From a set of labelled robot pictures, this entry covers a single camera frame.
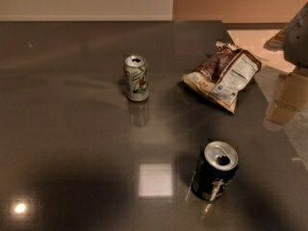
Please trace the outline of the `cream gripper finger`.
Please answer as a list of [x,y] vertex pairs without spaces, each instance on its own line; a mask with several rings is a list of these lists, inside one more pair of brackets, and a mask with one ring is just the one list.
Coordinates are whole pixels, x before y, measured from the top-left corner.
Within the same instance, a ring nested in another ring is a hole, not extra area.
[[288,74],[279,74],[273,97],[266,110],[264,126],[279,131],[308,103],[308,69],[296,68]]

